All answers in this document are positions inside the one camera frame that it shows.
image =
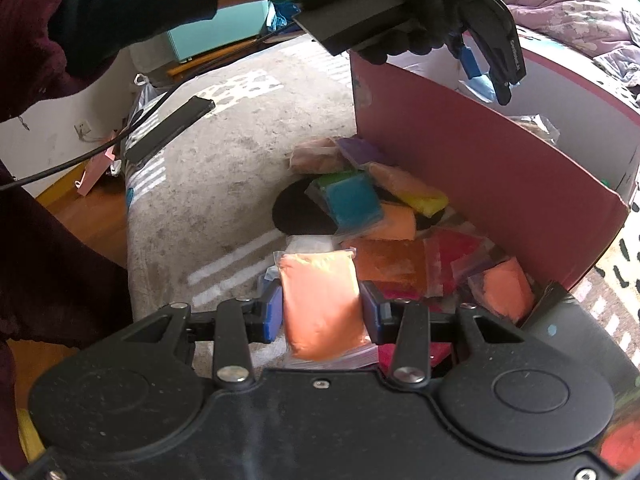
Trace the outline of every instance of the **screw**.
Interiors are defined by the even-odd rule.
[[[403,366],[401,368],[396,368],[394,371],[394,377],[401,383],[415,384],[423,381],[425,375],[419,368]]]
[[[241,383],[249,377],[249,370],[241,366],[223,366],[216,375],[225,383]]]
[[[580,471],[575,474],[575,480],[596,480],[597,477],[597,473],[588,467],[580,469]]]

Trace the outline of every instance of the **pink blanket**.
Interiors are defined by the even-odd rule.
[[[622,9],[640,22],[637,0],[504,0],[518,25],[575,47],[589,57],[632,44]]]

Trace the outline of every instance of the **cardboard box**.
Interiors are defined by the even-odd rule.
[[[450,60],[434,52],[420,60],[422,75],[429,78],[391,64],[373,66],[352,54],[358,134],[403,169],[447,193],[459,213],[517,256],[537,282],[555,280],[571,288],[622,228],[627,202],[580,164],[497,111],[431,80],[450,81],[455,88],[459,67],[448,52],[444,54]],[[426,59],[442,62],[429,64]],[[536,72],[532,63],[527,59],[530,74]],[[529,77],[514,90],[516,95]],[[534,76],[532,83],[540,82]],[[563,95],[554,98],[561,100]],[[531,103],[529,113],[545,111]],[[566,124],[559,128],[565,142],[576,140],[568,138],[572,132]],[[601,136],[609,136],[606,142],[612,150],[619,148],[616,132],[601,131]],[[610,166],[615,167],[607,168],[610,174],[632,175],[624,186],[619,184],[630,200],[638,173],[635,152],[618,150],[621,155],[616,158],[600,151],[591,156],[600,162],[612,157]]]

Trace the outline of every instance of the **yellow fabric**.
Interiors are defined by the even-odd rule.
[[[18,413],[18,436],[22,451],[29,462],[33,462],[43,452],[44,446],[40,441],[38,432],[34,427],[29,412],[25,409],[17,410]]]

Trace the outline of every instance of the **wooden floor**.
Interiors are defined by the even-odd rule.
[[[126,267],[127,210],[122,178],[104,177],[86,197],[70,190],[47,209],[94,251]],[[18,408],[27,407],[29,389],[39,375],[76,352],[33,341],[9,341],[9,346],[16,363]]]

